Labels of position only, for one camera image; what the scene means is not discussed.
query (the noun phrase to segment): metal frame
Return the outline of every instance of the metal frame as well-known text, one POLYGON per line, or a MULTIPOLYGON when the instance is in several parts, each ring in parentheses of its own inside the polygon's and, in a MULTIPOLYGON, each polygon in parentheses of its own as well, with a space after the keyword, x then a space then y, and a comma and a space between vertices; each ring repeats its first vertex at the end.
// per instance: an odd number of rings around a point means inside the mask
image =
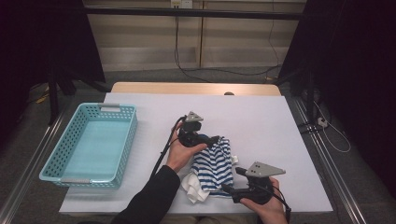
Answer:
POLYGON ((14 189, 8 195, 3 207, 0 209, 0 224, 11 223, 12 218, 14 218, 17 213, 23 197, 32 183, 33 177, 38 172, 40 163, 42 163, 44 156, 50 150, 50 144, 52 143, 52 140, 58 132, 61 124, 64 122, 64 113, 70 107, 71 103, 72 98, 68 98, 60 116, 47 128, 43 138, 35 149, 32 159, 30 159, 20 179, 14 186, 14 189))
POLYGON ((82 13, 104 15, 138 15, 138 16, 171 16, 171 17, 208 17, 208 18, 236 18, 259 20, 287 20, 298 21, 306 18, 303 13, 260 12, 260 11, 232 11, 208 10, 189 8, 162 7, 60 7, 41 6, 37 10, 50 13, 82 13))
MULTIPOLYGON (((305 107, 302 100, 294 100, 294 103, 298 108, 303 121, 308 122, 309 117, 305 115, 307 108, 305 107)), ((308 126, 309 130, 311 131, 311 139, 315 144, 320 159, 323 162, 326 171, 329 173, 329 176, 334 183, 335 189, 337 190, 338 195, 340 196, 341 201, 343 202, 344 207, 350 216, 350 219, 354 224, 367 224, 368 222, 364 218, 358 202, 349 190, 344 178, 341 176, 340 171, 335 165, 334 160, 332 159, 329 150, 326 148, 326 145, 324 144, 319 132, 315 129, 312 129, 310 124, 308 124, 308 126)))

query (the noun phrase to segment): metal rail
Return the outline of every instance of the metal rail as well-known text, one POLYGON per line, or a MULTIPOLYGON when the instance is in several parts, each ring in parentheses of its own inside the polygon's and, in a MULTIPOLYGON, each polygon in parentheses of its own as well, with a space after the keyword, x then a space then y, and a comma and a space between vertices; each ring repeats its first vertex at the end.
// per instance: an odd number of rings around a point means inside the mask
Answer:
POLYGON ((17 184, 14 186, 14 189, 8 195, 6 201, 3 204, 3 207, 0 210, 0 224, 9 224, 14 218, 24 195, 32 183, 34 176, 37 173, 39 165, 44 159, 44 156, 48 152, 50 148, 50 144, 53 140, 53 137, 58 132, 59 127, 63 123, 64 120, 64 112, 71 105, 71 99, 69 99, 61 111, 60 116, 55 120, 55 122, 49 126, 41 139, 38 147, 35 149, 35 153, 27 164, 25 170, 23 171, 20 179, 17 184))
MULTIPOLYGON (((301 102, 301 100, 300 101, 295 100, 294 103, 296 104, 303 121, 308 122, 308 117, 305 115, 306 108, 305 108, 303 102, 301 102)), ((321 138, 320 134, 316 130, 311 130, 311 131, 312 131, 311 138, 315 144, 315 147, 318 151, 320 159, 322 160, 324 167, 326 168, 327 172, 329 173, 330 178, 332 179, 332 182, 334 183, 334 186, 338 192, 338 195, 340 196, 341 201, 343 202, 343 204, 346 208, 346 211, 348 212, 352 222, 354 224, 367 224, 367 221, 365 220, 358 203, 356 202, 351 191, 347 187, 347 184, 344 181, 344 178, 341 176, 341 174, 340 174, 337 166, 335 165, 334 160, 332 159, 332 156, 329 153, 329 150, 326 148, 326 145, 324 144, 323 139, 321 138)))

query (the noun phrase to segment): electrical outlet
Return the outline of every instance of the electrical outlet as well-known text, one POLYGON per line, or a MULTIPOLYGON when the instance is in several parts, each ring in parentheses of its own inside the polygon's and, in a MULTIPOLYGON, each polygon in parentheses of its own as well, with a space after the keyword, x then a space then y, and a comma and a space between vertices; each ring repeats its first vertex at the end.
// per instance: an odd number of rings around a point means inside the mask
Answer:
POLYGON ((192 0, 182 0, 181 7, 182 8, 192 8, 192 0))
POLYGON ((318 118, 318 125, 322 126, 323 128, 327 128, 329 125, 326 119, 318 118))
POLYGON ((171 8, 181 8, 181 0, 171 0, 171 8))

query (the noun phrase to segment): white cloth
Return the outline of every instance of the white cloth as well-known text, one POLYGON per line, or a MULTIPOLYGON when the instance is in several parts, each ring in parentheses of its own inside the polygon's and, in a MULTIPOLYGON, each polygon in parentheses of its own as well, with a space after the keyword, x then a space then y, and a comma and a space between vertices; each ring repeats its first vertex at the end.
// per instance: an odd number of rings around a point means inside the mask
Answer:
POLYGON ((192 203, 204 202, 209 195, 209 191, 202 190, 201 183, 195 173, 187 174, 181 181, 181 187, 187 191, 187 197, 192 203))

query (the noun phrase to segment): white wall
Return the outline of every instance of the white wall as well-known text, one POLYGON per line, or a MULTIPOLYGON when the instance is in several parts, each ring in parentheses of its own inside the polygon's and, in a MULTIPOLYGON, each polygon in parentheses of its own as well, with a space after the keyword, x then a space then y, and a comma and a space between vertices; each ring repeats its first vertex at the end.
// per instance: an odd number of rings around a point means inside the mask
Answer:
MULTIPOLYGON (((86 6, 170 7, 170 0, 85 0, 84 3, 86 6)), ((274 3, 264 0, 193 1, 193 8, 302 12, 304 1, 289 0, 274 3)), ((174 57, 175 18, 89 15, 89 19, 105 71, 177 67, 174 57)), ((180 65, 182 67, 272 66, 282 63, 297 23, 297 21, 179 18, 180 65)))

